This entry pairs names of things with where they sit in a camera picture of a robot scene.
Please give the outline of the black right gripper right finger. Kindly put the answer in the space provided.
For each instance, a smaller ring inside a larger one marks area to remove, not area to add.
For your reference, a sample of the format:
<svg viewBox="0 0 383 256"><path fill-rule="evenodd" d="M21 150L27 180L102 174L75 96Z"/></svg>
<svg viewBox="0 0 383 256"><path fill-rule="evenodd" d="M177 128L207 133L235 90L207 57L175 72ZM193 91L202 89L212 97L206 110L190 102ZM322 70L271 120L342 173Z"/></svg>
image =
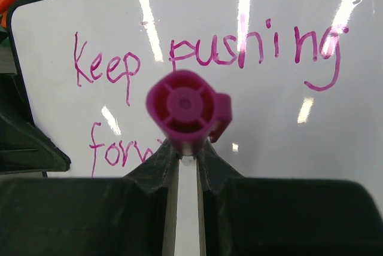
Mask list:
<svg viewBox="0 0 383 256"><path fill-rule="evenodd" d="M248 178L197 155L206 255L381 255L382 217L360 184Z"/></svg>

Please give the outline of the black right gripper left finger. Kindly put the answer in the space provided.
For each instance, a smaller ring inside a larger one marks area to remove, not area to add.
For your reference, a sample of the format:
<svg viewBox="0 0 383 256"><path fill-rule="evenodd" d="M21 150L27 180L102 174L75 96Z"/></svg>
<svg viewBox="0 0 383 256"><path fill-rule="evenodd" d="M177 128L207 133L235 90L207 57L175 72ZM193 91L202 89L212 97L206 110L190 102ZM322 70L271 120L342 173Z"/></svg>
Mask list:
<svg viewBox="0 0 383 256"><path fill-rule="evenodd" d="M178 159L168 141L121 178L1 182L2 255L173 255Z"/></svg>

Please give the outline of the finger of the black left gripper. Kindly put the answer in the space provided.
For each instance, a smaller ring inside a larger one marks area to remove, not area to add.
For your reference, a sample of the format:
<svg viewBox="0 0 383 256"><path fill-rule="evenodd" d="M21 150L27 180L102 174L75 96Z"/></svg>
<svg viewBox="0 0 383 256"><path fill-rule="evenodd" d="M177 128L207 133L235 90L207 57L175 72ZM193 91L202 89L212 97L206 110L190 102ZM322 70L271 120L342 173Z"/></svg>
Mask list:
<svg viewBox="0 0 383 256"><path fill-rule="evenodd" d="M20 77L1 74L1 173L65 172L71 161L27 112Z"/></svg>

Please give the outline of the white marker with purple cap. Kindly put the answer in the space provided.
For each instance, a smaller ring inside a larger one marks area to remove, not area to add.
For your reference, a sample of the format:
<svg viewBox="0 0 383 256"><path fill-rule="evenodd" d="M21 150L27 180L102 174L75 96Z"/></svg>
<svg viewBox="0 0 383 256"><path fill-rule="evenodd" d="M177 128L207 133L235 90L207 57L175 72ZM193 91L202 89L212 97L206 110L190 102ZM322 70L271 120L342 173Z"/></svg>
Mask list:
<svg viewBox="0 0 383 256"><path fill-rule="evenodd" d="M217 142L232 121L232 100L198 74L175 71L148 92L146 108L180 156L197 156L206 141Z"/></svg>

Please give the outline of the white whiteboard with black frame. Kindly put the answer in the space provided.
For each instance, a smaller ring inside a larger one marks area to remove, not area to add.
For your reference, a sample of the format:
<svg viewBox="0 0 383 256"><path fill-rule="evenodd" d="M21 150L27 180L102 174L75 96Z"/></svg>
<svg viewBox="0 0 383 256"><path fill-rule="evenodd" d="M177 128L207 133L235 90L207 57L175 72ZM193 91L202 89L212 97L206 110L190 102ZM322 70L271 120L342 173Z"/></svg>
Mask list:
<svg viewBox="0 0 383 256"><path fill-rule="evenodd" d="M147 94L187 70L231 97L205 143L241 175L353 181L382 217L382 0L19 0L8 31L28 115L71 161L47 178L145 162L168 141ZM197 156L176 154L173 255L206 255Z"/></svg>

